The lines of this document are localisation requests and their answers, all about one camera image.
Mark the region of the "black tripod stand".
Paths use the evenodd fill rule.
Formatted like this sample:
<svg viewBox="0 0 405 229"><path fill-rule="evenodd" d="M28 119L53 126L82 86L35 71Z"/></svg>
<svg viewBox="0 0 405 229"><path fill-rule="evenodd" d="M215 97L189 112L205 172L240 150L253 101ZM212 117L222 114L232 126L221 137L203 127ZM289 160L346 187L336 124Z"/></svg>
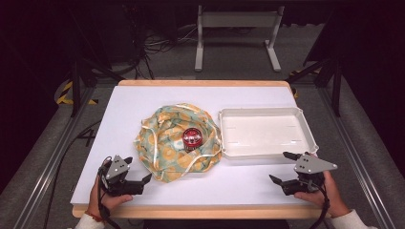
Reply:
<svg viewBox="0 0 405 229"><path fill-rule="evenodd" d="M339 104L342 80L342 68L340 66L341 59L342 49L334 48L328 57L322 58L320 61L311 64L309 67L304 68L298 73L291 74L286 79L286 82L291 84L315 70L320 70L313 83L317 88L325 88L330 80L332 80L331 107L334 114L340 116Z"/></svg>
<svg viewBox="0 0 405 229"><path fill-rule="evenodd" d="M66 53L71 60L70 79L73 81L74 102L72 117L76 117L85 104L80 92L80 82L83 82L87 88L93 88L97 83L96 74L93 73L93 69L96 69L108 78L114 79L116 82L123 80L123 77L103 67L99 62L83 55L83 51L79 47L76 29L70 21L67 22L67 26L61 31L61 34L64 39Z"/></svg>

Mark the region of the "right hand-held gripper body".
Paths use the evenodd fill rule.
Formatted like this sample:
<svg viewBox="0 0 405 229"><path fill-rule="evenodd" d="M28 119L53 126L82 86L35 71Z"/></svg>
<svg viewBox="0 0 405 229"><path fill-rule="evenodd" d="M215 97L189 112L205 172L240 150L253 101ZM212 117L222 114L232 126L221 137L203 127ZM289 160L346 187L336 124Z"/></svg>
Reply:
<svg viewBox="0 0 405 229"><path fill-rule="evenodd" d="M283 181L282 190L286 196L297 192L313 193L318 191L324 184L324 171L331 171L338 168L334 163L328 162L309 153L304 153L296 161L294 171L298 178Z"/></svg>

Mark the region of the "person's left hand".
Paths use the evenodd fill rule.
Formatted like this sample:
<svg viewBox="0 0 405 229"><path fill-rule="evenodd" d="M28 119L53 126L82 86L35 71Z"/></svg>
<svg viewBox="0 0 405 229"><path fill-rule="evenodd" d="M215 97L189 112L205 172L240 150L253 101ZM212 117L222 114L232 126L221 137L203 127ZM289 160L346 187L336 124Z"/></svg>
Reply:
<svg viewBox="0 0 405 229"><path fill-rule="evenodd" d="M118 206L123 203L129 202L133 199L131 195L123 195L119 197L110 197L109 195L104 195L103 191L98 189L99 177L96 177L94 186L92 187L90 193L89 205L86 210L91 216L96 219L102 219L98 205L104 205L110 212L113 212Z"/></svg>

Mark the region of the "green yellow patterned drawstring bag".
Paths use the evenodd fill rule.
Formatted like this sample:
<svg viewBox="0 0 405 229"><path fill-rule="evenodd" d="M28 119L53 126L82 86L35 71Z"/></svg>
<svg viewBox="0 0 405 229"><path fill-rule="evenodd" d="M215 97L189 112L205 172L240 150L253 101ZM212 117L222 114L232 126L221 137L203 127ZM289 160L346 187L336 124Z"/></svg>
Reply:
<svg viewBox="0 0 405 229"><path fill-rule="evenodd" d="M191 152L181 139L188 128L202 132L202 145ZM162 182L207 172L221 160L223 149L220 128L211 115L187 103L160 107L143 119L134 145L143 165Z"/></svg>

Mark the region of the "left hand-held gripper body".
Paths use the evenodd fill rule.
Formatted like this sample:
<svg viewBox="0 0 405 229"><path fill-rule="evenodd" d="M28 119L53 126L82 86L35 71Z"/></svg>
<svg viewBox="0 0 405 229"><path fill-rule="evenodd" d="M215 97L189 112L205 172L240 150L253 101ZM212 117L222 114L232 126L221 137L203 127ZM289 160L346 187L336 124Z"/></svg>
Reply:
<svg viewBox="0 0 405 229"><path fill-rule="evenodd" d="M141 195L144 184L141 180L127 180L129 169L130 164L127 164L121 156L107 157L104 164L98 169L101 189L112 197Z"/></svg>

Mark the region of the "red round can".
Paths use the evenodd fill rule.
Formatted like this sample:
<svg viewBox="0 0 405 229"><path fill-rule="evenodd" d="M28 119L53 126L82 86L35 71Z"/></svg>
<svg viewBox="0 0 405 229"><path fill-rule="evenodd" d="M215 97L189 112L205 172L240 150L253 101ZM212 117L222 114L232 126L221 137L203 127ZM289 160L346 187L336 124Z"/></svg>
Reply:
<svg viewBox="0 0 405 229"><path fill-rule="evenodd" d="M182 134L184 149L191 152L203 144L203 134L197 128L188 128Z"/></svg>

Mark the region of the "white plastic tray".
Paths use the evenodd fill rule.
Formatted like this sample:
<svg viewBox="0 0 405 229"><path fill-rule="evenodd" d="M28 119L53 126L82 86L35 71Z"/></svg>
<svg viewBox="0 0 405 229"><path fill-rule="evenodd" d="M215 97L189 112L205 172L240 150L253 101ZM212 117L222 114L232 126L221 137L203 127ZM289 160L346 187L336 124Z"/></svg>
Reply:
<svg viewBox="0 0 405 229"><path fill-rule="evenodd" d="M297 107L223 109L219 119L229 159L279 159L283 152L315 154L319 149Z"/></svg>

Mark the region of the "white metal stand frame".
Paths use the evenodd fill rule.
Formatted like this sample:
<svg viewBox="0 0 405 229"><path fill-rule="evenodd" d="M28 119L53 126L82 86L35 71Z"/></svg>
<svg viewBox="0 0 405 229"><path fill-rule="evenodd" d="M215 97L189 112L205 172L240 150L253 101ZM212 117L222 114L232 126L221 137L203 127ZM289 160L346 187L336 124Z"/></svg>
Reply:
<svg viewBox="0 0 405 229"><path fill-rule="evenodd" d="M285 7L271 11L205 11L198 7L196 49L196 72L203 70L203 29L204 28L270 28L269 37L264 41L267 55L275 72L281 71L281 65L274 50L275 40L284 16Z"/></svg>

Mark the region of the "yellow black hazard tape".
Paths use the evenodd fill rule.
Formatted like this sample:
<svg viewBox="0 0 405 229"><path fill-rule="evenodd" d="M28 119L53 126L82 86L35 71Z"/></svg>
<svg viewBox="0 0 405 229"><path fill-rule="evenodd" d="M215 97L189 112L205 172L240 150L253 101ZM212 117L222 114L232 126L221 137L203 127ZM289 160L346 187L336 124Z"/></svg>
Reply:
<svg viewBox="0 0 405 229"><path fill-rule="evenodd" d="M62 90L60 92L60 95L57 97L55 102L57 104L68 104L68 105L73 105L74 101L68 97L68 93L70 89L73 87L73 81L68 80L62 87Z"/></svg>

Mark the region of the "aluminium floor rail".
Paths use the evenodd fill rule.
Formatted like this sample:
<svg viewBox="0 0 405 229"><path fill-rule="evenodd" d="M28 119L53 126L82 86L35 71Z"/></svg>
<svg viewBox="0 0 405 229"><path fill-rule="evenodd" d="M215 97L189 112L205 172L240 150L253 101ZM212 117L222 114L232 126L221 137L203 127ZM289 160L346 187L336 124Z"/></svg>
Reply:
<svg viewBox="0 0 405 229"><path fill-rule="evenodd" d="M380 229L397 229L385 204L382 201L381 196L376 190L374 182L370 174L368 173L366 166L364 165L356 150L350 138L350 135L344 126L344 123L342 122L340 117L335 115L334 109L330 104L331 98L328 95L327 90L321 88L318 90L318 93L320 94L324 105L328 109L333 124L345 145L347 158L354 170L354 173L359 181L363 193L366 196L366 199L372 207L373 213L379 223Z"/></svg>
<svg viewBox="0 0 405 229"><path fill-rule="evenodd" d="M58 109L45 131L35 143L32 151L24 160L12 183L17 188L14 192L18 202L17 219L10 229L28 229L41 201L47 193L64 152L73 139L74 130L85 109L85 102L94 93L94 88L86 88L80 94L81 105L74 116L67 112L67 107Z"/></svg>

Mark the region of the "person's right hand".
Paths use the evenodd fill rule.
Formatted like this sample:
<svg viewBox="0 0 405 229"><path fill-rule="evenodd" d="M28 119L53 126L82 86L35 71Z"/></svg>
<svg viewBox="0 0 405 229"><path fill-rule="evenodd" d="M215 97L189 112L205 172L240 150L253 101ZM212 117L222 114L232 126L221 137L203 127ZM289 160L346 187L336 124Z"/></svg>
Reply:
<svg viewBox="0 0 405 229"><path fill-rule="evenodd" d="M325 190L330 200L330 208L328 210L328 213L332 218L338 218L347 215L351 211L351 209L341 198L337 184L329 171L324 172L324 178ZM315 193L297 192L294 194L294 197L308 201L319 207L322 207L325 202L325 198L320 191Z"/></svg>

